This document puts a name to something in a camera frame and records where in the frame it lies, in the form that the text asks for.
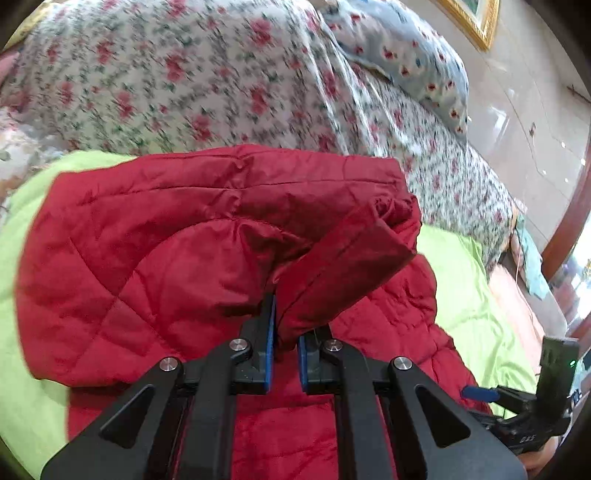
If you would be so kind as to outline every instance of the floral bedsheet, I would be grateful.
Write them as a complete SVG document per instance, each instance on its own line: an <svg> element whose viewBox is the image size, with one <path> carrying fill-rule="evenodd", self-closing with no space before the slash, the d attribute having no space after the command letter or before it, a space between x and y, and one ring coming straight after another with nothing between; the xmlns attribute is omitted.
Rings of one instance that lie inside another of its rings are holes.
<svg viewBox="0 0 591 480"><path fill-rule="evenodd" d="M492 265L511 197L480 155L349 63L307 0L69 0L26 39L0 92L71 150L191 151L245 142L395 157L425 223Z"/></svg>

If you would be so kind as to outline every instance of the metal pivot screw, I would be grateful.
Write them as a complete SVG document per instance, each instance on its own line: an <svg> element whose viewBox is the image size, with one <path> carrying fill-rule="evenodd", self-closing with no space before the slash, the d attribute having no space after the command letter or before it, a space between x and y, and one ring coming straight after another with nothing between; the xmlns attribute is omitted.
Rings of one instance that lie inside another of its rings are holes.
<svg viewBox="0 0 591 480"><path fill-rule="evenodd" d="M327 349L329 352L338 352L343 348L343 342L333 338L331 340L327 340L324 342L324 348Z"/></svg>
<svg viewBox="0 0 591 480"><path fill-rule="evenodd" d="M178 367L178 360L172 356L168 356L163 358L160 361L160 370L164 370L165 372L171 372Z"/></svg>
<svg viewBox="0 0 591 480"><path fill-rule="evenodd" d="M410 361L410 358L406 358L405 356L398 356L394 359L394 366L399 370L409 370L412 365L413 363Z"/></svg>
<svg viewBox="0 0 591 480"><path fill-rule="evenodd" d="M242 352L248 347L248 342L244 338L235 338L230 342L230 348L235 352Z"/></svg>

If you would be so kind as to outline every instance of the gold picture frame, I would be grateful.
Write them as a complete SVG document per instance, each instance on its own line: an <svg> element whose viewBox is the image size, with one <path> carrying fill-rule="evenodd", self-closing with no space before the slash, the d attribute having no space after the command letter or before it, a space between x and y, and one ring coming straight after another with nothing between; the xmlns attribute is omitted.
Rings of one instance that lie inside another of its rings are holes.
<svg viewBox="0 0 591 480"><path fill-rule="evenodd" d="M478 0L477 11L466 0L437 0L481 50L487 51L495 37L499 0Z"/></svg>

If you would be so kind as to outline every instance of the light blue floral pillow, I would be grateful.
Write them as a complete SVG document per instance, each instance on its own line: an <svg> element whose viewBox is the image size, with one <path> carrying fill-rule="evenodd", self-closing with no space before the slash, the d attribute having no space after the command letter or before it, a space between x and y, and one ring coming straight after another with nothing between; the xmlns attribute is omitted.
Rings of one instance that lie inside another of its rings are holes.
<svg viewBox="0 0 591 480"><path fill-rule="evenodd" d="M466 141L466 69L431 25L397 0L338 0L320 13L345 56L377 69Z"/></svg>

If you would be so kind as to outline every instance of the person's hand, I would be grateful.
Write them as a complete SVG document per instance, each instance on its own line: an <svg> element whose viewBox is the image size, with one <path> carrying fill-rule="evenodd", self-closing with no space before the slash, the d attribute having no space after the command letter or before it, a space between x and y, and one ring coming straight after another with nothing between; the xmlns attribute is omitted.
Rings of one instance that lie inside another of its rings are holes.
<svg viewBox="0 0 591 480"><path fill-rule="evenodd" d="M517 458L521 460L527 470L527 477L533 478L540 473L544 465L553 457L557 448L558 437L552 437L539 452L527 452L518 455Z"/></svg>

